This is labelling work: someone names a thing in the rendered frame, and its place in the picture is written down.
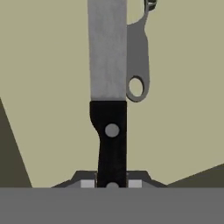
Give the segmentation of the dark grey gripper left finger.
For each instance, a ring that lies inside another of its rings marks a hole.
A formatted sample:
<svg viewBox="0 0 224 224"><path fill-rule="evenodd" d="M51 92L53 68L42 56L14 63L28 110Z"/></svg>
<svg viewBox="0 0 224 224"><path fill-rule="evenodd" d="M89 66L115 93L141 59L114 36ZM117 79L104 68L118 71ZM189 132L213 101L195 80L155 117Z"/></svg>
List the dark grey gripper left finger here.
<svg viewBox="0 0 224 224"><path fill-rule="evenodd" d="M57 188L96 188L97 171L76 171L69 179L56 185Z"/></svg>

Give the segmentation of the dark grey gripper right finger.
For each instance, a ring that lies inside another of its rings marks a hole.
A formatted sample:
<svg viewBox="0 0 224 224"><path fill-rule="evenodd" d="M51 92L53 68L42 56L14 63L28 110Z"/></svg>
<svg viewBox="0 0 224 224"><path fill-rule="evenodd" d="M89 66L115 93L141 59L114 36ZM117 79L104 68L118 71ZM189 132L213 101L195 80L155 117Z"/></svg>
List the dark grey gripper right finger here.
<svg viewBox="0 0 224 224"><path fill-rule="evenodd" d="M127 171L128 188L166 187L165 184L152 179L147 171Z"/></svg>

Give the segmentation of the black-handled kitchen knife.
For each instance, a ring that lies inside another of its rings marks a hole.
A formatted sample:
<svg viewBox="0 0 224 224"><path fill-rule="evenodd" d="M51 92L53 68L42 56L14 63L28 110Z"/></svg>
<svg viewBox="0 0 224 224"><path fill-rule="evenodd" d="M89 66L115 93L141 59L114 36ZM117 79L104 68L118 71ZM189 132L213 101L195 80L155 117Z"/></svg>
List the black-handled kitchen knife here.
<svg viewBox="0 0 224 224"><path fill-rule="evenodd" d="M90 120L100 138L97 185L127 185L127 0L87 0Z"/></svg>

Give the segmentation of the grey metal peeler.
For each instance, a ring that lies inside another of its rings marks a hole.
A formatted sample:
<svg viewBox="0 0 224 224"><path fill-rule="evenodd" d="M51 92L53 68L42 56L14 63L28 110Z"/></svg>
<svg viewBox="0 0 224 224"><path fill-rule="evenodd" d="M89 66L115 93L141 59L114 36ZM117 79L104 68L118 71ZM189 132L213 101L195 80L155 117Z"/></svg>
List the grey metal peeler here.
<svg viewBox="0 0 224 224"><path fill-rule="evenodd" d="M158 0L143 0L143 16L135 23L127 25L127 77L126 95L132 102L141 102L149 93L150 64L148 39L145 25L150 11L156 8ZM138 79L142 84L142 93L134 95L130 90L130 82Z"/></svg>

